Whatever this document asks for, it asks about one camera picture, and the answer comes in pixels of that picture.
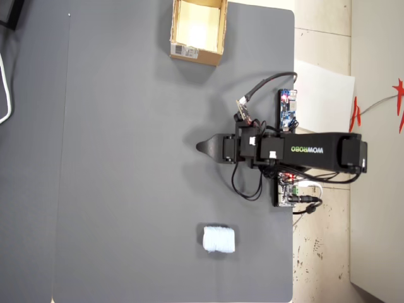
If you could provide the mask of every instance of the tile floor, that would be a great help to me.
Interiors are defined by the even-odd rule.
[[[294,10],[295,58],[350,75],[351,0],[234,2]],[[349,278],[349,185],[326,186],[323,200],[317,212],[293,227],[293,302],[369,302]]]

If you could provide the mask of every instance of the white cable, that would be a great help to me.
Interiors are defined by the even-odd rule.
[[[6,98],[7,98],[7,114],[3,118],[0,119],[0,124],[1,124],[5,120],[7,120],[11,115],[10,92],[9,92],[8,86],[7,86],[6,73],[4,72],[4,64],[3,64],[3,59],[1,57],[1,54],[0,54],[0,68],[1,68],[1,78],[3,79],[4,90],[6,91]]]
[[[321,197],[323,196],[323,187],[321,186],[321,184],[320,183],[318,183],[318,182],[314,182],[314,181],[299,181],[298,183],[297,183],[297,186],[299,186],[299,187],[308,187],[308,186],[315,186],[315,187],[318,187],[318,188],[320,188],[320,199],[321,199]]]

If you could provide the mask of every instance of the open cardboard box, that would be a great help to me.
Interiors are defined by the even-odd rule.
[[[226,34],[227,0],[174,0],[172,58],[218,66]]]

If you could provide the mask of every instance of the red decoration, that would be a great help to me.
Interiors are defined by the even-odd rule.
[[[397,99],[397,115],[400,115],[400,109],[401,109],[401,98],[404,96],[404,88],[403,88],[403,82],[398,79],[398,86],[393,86],[398,91],[398,99]]]
[[[349,132],[352,132],[354,128],[355,118],[356,118],[356,111],[358,110],[358,125],[360,126],[360,108],[358,107],[357,97],[355,97],[355,101],[353,102],[353,113],[351,118],[351,125],[349,127]]]
[[[400,115],[400,109],[401,109],[401,98],[404,96],[404,87],[403,87],[403,82],[398,79],[398,86],[393,86],[398,91],[398,96],[397,96],[397,115]],[[401,118],[401,123],[400,123],[400,134],[401,130],[403,129],[404,125],[404,114],[403,117]]]

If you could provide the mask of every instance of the white cloth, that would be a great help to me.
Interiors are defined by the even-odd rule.
[[[221,253],[234,253],[234,230],[226,227],[206,226],[203,233],[203,248],[209,253],[220,251]]]

